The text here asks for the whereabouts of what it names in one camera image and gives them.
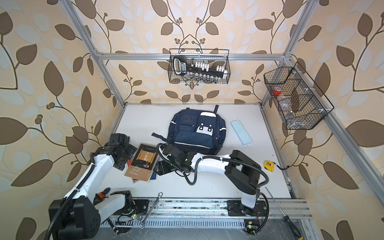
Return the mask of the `brown hardcover book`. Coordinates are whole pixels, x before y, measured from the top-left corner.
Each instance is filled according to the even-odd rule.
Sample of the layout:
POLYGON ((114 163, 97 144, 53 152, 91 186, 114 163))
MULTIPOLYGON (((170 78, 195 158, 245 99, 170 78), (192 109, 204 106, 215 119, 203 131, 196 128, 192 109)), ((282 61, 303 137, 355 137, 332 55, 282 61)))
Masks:
POLYGON ((125 172, 125 176, 139 181, 148 182, 158 160, 157 148, 141 144, 132 159, 132 170, 125 172))

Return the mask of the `navy blue student backpack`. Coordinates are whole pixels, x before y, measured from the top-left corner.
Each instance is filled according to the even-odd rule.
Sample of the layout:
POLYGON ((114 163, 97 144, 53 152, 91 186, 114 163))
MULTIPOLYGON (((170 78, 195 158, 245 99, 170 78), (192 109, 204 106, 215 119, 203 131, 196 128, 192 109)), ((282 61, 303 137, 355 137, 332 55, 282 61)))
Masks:
POLYGON ((152 133, 152 136, 183 152, 217 155, 225 142, 227 128, 225 120, 213 111, 186 108, 176 113, 169 125, 168 136, 152 133))

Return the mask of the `dark blue book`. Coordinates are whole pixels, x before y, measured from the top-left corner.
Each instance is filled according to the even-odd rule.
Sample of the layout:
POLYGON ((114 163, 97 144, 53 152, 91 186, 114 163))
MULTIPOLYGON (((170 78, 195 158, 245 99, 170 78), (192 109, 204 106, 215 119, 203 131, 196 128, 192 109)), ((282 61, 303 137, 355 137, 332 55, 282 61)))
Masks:
POLYGON ((154 171, 152 172, 151 177, 150 177, 150 181, 152 181, 152 180, 156 180, 156 179, 157 179, 157 172, 156 172, 156 170, 154 170, 154 171))

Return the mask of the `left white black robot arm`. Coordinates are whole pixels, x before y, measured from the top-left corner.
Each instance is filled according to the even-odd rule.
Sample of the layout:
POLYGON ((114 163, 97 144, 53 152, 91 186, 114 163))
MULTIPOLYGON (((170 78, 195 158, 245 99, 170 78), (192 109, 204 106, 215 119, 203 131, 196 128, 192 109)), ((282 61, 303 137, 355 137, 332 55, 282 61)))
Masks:
POLYGON ((94 204, 98 189, 112 169, 124 170, 136 147, 124 134, 112 134, 109 142, 90 155, 90 164, 78 183, 63 199, 49 206, 50 225, 46 240, 85 240, 93 238, 102 223, 117 211, 135 210, 130 191, 113 192, 106 200, 94 204))

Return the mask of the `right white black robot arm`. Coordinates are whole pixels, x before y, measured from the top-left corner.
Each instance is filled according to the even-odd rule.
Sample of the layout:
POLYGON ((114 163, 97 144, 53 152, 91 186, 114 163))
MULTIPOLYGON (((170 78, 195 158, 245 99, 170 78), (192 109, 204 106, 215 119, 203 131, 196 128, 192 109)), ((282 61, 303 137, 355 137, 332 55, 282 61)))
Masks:
POLYGON ((251 213, 262 197, 266 203, 266 216, 255 229, 246 226, 249 235, 257 235, 266 225, 270 213, 270 204, 261 188, 269 183, 269 177, 259 164, 239 150, 233 150, 229 155, 213 156, 196 152, 183 152, 171 144, 159 143, 156 151, 161 161, 173 167, 186 182, 193 186, 198 180, 198 173, 209 172, 225 175, 231 183, 241 191, 241 204, 245 213, 251 213))

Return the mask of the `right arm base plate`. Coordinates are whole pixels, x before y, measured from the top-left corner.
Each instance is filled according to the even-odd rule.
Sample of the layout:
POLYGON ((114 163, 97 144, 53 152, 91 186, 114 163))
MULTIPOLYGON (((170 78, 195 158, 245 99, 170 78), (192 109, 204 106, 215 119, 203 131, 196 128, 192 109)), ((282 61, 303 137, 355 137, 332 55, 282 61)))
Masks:
POLYGON ((265 201, 257 201, 253 209, 242 205, 240 200, 228 200, 227 211, 230 217, 265 217, 267 206, 265 201))

